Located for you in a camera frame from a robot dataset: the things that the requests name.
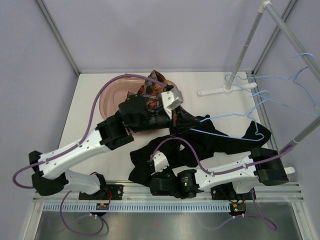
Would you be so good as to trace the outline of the black shirt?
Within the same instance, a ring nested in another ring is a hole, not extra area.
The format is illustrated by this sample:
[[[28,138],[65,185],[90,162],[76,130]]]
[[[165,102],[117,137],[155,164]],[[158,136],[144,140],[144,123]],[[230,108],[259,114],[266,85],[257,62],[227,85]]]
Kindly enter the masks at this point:
[[[252,148],[263,146],[272,135],[268,128],[254,121],[251,121],[241,140],[228,138],[227,134],[218,131],[210,120],[204,121],[196,129],[199,131],[187,130],[179,136],[190,143],[199,160],[211,158],[215,153],[232,155],[248,152]],[[129,181],[146,187],[150,186],[152,173],[155,170],[149,160],[157,147],[166,156],[171,168],[198,166],[192,150],[183,141],[173,139],[160,145],[168,138],[168,135],[157,137],[142,148],[130,152],[130,160],[134,168],[129,174]]]

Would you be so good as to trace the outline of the red plaid shirt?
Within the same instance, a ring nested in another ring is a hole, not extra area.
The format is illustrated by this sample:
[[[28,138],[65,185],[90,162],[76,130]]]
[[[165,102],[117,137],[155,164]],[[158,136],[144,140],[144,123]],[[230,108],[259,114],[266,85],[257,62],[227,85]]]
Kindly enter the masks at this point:
[[[148,77],[165,85],[169,85],[168,80],[156,70],[153,70]],[[133,95],[142,96],[146,99],[148,111],[154,112],[162,107],[161,93],[166,91],[164,86],[145,80],[137,92],[128,91],[126,97],[128,98]]]

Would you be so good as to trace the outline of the blue hanger holding black shirt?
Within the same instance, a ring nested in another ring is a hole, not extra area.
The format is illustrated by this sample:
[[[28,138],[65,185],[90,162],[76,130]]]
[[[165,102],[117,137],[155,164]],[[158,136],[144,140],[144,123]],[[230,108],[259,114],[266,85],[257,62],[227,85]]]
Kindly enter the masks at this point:
[[[239,91],[210,96],[197,96],[194,93],[184,106],[195,116],[210,115],[210,121],[218,131],[241,138],[251,122],[262,123],[258,110],[263,103],[259,96]]]

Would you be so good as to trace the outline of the light blue wire hanger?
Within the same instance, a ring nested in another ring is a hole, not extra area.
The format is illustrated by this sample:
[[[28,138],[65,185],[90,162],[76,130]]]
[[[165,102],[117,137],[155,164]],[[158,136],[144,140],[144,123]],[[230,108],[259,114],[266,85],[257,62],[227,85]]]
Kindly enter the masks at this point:
[[[292,76],[287,77],[287,78],[282,77],[282,76],[277,76],[277,75],[248,76],[246,78],[243,78],[243,77],[240,77],[239,75],[236,75],[236,74],[226,74],[224,76],[224,80],[227,83],[231,84],[232,86],[236,86],[236,87],[240,88],[241,90],[244,90],[245,89],[244,86],[240,86],[239,84],[232,83],[231,78],[235,77],[235,78],[238,78],[238,79],[240,79],[242,81],[245,81],[245,80],[277,79],[278,83],[280,83],[280,82],[284,82],[285,83],[284,87],[289,87],[289,89],[295,89],[295,90],[301,89],[310,98],[310,101],[313,103],[313,108],[316,109],[316,110],[319,110],[320,109],[320,105],[318,104],[318,102],[316,101],[315,97],[312,95],[310,90],[305,85],[303,85],[302,83],[297,82],[297,79],[298,79],[299,75],[303,71],[305,71],[307,69],[309,69],[309,67],[305,66],[302,69],[300,69],[295,75],[292,75]],[[297,108],[297,107],[294,107],[294,106],[291,106],[291,105],[287,105],[287,104],[285,104],[283,102],[280,102],[280,101],[277,101],[277,100],[273,100],[273,99],[271,99],[269,97],[269,95],[270,95],[270,93],[267,90],[262,90],[262,91],[259,91],[258,93],[254,93],[252,95],[252,97],[258,96],[258,97],[261,97],[261,98],[264,99],[262,101],[263,103],[265,101],[271,101],[273,103],[276,103],[276,104],[282,105],[284,107],[287,107],[287,108],[302,112],[304,114],[308,114],[308,115],[312,115],[314,117],[318,117],[318,115],[315,114],[315,113],[308,112],[308,111],[302,110],[300,108]]]

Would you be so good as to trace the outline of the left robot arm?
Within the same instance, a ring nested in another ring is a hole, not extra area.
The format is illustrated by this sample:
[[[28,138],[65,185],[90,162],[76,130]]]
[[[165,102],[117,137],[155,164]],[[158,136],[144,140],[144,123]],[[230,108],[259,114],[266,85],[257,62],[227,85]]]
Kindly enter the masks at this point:
[[[177,135],[199,124],[195,116],[181,106],[173,110],[161,107],[149,111],[143,96],[131,95],[119,104],[115,113],[100,122],[80,141],[52,153],[33,151],[29,162],[33,166],[32,185],[41,196],[51,196],[63,190],[79,192],[81,200],[101,200],[108,194],[102,174],[91,175],[70,168],[96,155],[111,152],[134,141],[132,133],[169,129]]]

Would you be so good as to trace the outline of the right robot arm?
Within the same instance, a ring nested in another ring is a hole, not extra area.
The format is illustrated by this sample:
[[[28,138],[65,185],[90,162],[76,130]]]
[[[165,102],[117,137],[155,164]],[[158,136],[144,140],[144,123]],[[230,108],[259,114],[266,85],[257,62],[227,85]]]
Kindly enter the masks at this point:
[[[291,166],[284,167],[281,157],[276,150],[255,147],[248,156],[206,170],[192,168],[174,174],[158,168],[150,182],[150,193],[191,199],[198,193],[227,185],[228,196],[237,199],[257,186],[288,183],[288,176],[296,170]]]

